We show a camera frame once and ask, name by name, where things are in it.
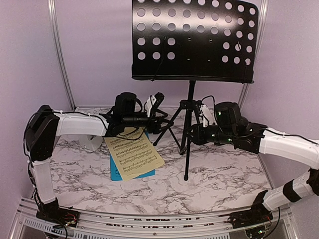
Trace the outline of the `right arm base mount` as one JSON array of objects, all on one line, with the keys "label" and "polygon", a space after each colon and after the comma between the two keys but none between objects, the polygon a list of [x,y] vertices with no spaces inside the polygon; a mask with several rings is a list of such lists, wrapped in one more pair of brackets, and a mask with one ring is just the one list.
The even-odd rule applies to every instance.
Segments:
[{"label": "right arm base mount", "polygon": [[264,202],[263,198],[267,192],[268,190],[260,192],[256,196],[249,210],[230,213],[227,222],[236,229],[271,221],[273,219],[271,211],[267,210],[262,204]]}]

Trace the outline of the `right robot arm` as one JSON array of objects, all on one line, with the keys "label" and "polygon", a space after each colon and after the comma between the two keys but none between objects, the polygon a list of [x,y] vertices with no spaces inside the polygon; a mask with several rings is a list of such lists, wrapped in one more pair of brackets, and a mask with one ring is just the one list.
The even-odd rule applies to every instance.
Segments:
[{"label": "right robot arm", "polygon": [[203,122],[186,130],[196,145],[207,143],[230,144],[234,149],[254,154],[269,154],[287,158],[309,166],[297,179],[281,187],[259,193],[247,212],[247,219],[259,222],[266,212],[319,193],[319,142],[301,135],[287,134],[264,124],[248,121],[241,115],[235,102],[222,102],[214,106],[211,114],[200,107]]}]

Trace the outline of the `black music stand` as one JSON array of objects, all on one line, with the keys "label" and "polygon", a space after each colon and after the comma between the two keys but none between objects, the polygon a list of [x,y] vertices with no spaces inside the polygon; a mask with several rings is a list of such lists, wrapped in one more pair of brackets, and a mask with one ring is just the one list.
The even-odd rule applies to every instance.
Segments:
[{"label": "black music stand", "polygon": [[186,130],[202,123],[198,81],[253,83],[258,8],[244,0],[132,1],[132,78],[189,81],[180,153],[194,144]]}]

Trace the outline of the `white metronome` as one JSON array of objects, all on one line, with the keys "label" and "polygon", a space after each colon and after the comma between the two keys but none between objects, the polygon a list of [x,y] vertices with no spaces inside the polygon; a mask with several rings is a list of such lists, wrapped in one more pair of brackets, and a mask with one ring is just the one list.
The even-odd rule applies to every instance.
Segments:
[{"label": "white metronome", "polygon": [[103,143],[103,138],[95,135],[79,135],[79,143],[82,148],[94,152]]}]

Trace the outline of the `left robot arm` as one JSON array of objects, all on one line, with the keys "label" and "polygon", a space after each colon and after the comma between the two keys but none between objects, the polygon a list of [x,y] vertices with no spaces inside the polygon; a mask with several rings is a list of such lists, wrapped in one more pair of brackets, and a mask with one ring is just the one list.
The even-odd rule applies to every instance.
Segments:
[{"label": "left robot arm", "polygon": [[158,134],[167,113],[159,110],[164,100],[160,92],[149,96],[145,104],[136,94],[124,92],[116,96],[114,106],[107,113],[90,115],[82,112],[55,111],[49,105],[42,105],[27,123],[23,135],[23,150],[29,158],[32,183],[38,200],[45,205],[44,214],[57,222],[63,217],[58,207],[50,174],[50,158],[56,138],[63,135],[85,135],[89,144],[99,147],[94,139],[126,138],[128,128],[143,128]]}]

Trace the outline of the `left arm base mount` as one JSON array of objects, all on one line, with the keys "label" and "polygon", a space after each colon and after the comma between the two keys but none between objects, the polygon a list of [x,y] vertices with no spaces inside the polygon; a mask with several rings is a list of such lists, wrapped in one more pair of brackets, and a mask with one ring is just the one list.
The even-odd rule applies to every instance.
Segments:
[{"label": "left arm base mount", "polygon": [[39,202],[37,206],[36,217],[39,219],[56,223],[60,226],[76,227],[78,223],[80,213],[70,208],[61,208],[57,198],[48,204]]}]

